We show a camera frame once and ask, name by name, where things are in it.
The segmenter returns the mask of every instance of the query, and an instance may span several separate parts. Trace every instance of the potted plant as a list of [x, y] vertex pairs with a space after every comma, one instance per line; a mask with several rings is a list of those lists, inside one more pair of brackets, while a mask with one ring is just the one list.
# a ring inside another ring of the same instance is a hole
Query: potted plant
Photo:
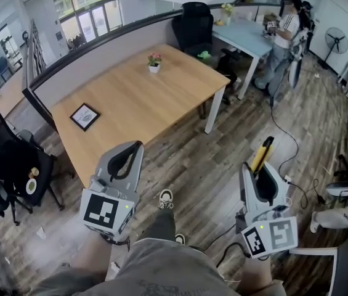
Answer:
[[223, 22], [226, 25], [230, 25], [231, 15], [233, 14], [233, 5], [231, 3], [222, 4], [222, 12], [223, 12]]
[[152, 54], [149, 55], [148, 60], [149, 60], [149, 63], [148, 63], [149, 71], [152, 73], [158, 73], [161, 66], [160, 54], [156, 54], [155, 52], [153, 52]]

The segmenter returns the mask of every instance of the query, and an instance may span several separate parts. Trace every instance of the white shirt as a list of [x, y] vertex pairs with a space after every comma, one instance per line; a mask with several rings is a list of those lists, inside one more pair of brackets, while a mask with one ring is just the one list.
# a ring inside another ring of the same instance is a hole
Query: white shirt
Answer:
[[282, 48], [290, 48], [291, 41], [296, 36], [299, 29], [299, 17], [298, 14], [287, 14], [283, 17], [282, 21], [279, 23], [279, 30], [288, 30], [291, 32], [291, 40], [284, 39], [283, 37], [276, 35], [275, 44]]

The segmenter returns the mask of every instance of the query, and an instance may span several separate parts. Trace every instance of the laminate flooring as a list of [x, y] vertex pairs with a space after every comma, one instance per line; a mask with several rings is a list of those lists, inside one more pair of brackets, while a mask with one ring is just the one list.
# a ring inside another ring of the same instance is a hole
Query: laminate flooring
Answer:
[[[245, 77], [246, 65], [238, 71]], [[187, 238], [189, 245], [204, 249], [218, 235], [235, 223], [235, 213], [241, 207], [236, 187], [237, 171], [245, 162], [251, 162], [259, 146], [268, 137], [275, 138], [274, 152], [269, 163], [276, 169], [297, 153], [294, 159], [281, 166], [281, 174], [309, 190], [317, 183], [319, 193], [326, 198], [325, 185], [333, 181], [333, 172], [340, 166], [338, 155], [348, 155], [347, 122], [348, 99], [336, 85], [336, 76], [322, 70], [311, 55], [303, 63], [299, 85], [292, 90], [286, 80], [273, 108], [276, 123], [292, 135], [296, 142], [273, 122], [269, 100], [258, 90], [249, 87], [245, 98], [231, 97], [232, 104], [222, 104], [211, 134], [204, 133], [205, 120], [196, 111], [175, 124], [162, 137], [146, 146], [138, 192], [141, 201], [126, 231], [132, 242], [152, 222], [158, 210], [158, 195], [169, 188], [174, 194], [174, 213], [177, 232]], [[48, 153], [59, 157], [63, 168], [71, 163], [57, 133], [36, 117], [26, 115], [27, 102], [14, 112], [11, 122], [21, 128], [27, 124], [39, 133], [41, 144]], [[87, 237], [88, 229], [81, 224], [77, 212], [82, 184], [75, 179], [62, 178], [53, 188], [64, 201], [66, 209], [60, 212], [52, 197], [46, 194], [42, 205], [29, 215], [17, 207], [21, 225], [15, 227], [10, 210], [0, 217], [0, 286], [27, 293], [38, 281], [50, 275], [62, 262], [71, 261]], [[307, 207], [302, 192], [289, 189], [291, 211], [297, 214], [300, 247], [333, 247], [342, 243], [348, 231], [321, 229], [309, 232], [310, 215], [324, 210], [317, 203], [314, 192], [307, 193]], [[340, 205], [333, 203], [330, 207]], [[43, 228], [46, 238], [37, 236]], [[217, 263], [227, 245], [240, 239], [234, 229], [216, 241], [205, 252]], [[112, 261], [122, 264], [125, 247], [114, 247]], [[244, 257], [239, 249], [229, 251], [219, 267], [228, 281], [239, 281]], [[273, 257], [273, 275], [284, 281], [288, 295], [318, 294], [328, 287], [331, 260], [316, 257], [295, 257], [280, 253]], [[227, 282], [235, 288], [235, 282]]]

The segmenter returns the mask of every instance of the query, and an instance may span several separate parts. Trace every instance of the picture frame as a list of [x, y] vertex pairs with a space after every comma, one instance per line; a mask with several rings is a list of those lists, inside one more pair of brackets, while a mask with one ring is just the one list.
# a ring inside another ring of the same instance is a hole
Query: picture frame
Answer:
[[90, 105], [83, 103], [72, 115], [70, 119], [83, 131], [87, 131], [90, 126], [100, 117], [100, 113]]

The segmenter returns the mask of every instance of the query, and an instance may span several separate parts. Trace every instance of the light blue table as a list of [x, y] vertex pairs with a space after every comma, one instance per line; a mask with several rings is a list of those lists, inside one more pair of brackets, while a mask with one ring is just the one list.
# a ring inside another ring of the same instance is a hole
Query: light blue table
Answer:
[[213, 26], [213, 36], [253, 57], [252, 64], [238, 95], [239, 99], [242, 99], [245, 95], [260, 58], [272, 49], [273, 42], [263, 37], [262, 31], [262, 25], [242, 19], [230, 25]]

